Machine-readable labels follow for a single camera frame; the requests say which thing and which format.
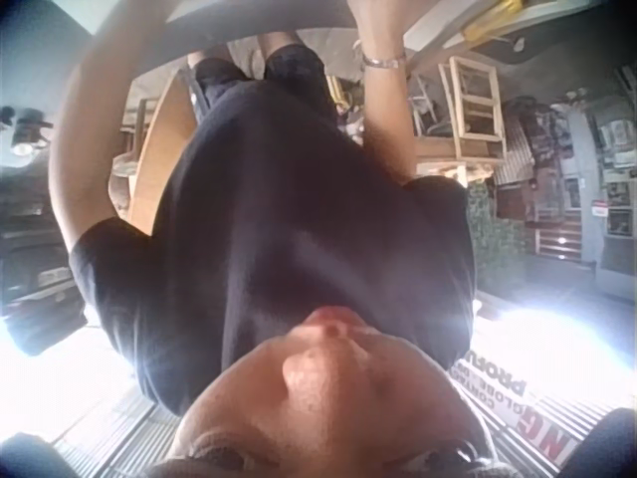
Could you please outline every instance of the nose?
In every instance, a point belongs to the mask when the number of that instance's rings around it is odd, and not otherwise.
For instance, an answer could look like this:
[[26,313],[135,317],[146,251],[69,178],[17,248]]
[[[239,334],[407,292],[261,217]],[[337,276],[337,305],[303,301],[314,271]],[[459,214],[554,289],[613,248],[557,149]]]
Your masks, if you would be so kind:
[[288,405],[306,427],[322,430],[325,439],[362,429],[360,411],[372,400],[369,354],[342,333],[338,325],[308,327],[333,331],[283,364]]
[[303,322],[304,326],[339,323],[354,328],[368,328],[367,323],[347,307],[321,307]]

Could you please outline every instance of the lamp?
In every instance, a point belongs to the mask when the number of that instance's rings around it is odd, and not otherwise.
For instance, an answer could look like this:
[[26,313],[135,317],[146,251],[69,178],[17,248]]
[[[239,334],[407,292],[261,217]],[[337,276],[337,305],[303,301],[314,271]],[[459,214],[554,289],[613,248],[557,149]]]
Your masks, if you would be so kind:
[[53,125],[42,121],[40,112],[30,112],[30,114],[23,115],[16,122],[13,139],[11,140],[11,152],[16,156],[29,156],[49,143],[40,133],[40,129],[53,127]]

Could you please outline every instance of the person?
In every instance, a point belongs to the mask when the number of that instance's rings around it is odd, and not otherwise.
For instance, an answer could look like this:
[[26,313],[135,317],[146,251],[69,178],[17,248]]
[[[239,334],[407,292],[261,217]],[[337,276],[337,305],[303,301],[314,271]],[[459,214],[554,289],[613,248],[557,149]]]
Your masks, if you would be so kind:
[[80,290],[144,394],[183,416],[147,475],[513,476],[445,372],[469,348],[475,273],[465,190],[414,180],[402,34],[422,2],[348,0],[364,147],[296,35],[260,37],[262,82],[223,49],[191,56],[208,114],[146,236],[107,181],[135,65],[176,3],[120,0],[50,165]]

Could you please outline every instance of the wristwatch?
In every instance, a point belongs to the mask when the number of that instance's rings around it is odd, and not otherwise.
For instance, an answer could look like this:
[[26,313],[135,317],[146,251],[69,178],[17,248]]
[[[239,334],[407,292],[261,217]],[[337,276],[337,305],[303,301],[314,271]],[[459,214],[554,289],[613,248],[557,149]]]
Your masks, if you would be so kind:
[[376,60],[373,58],[367,57],[367,55],[362,55],[362,63],[365,67],[371,68],[382,68],[385,70],[394,70],[402,67],[407,63],[407,55],[403,54],[401,57],[394,58],[391,60]]

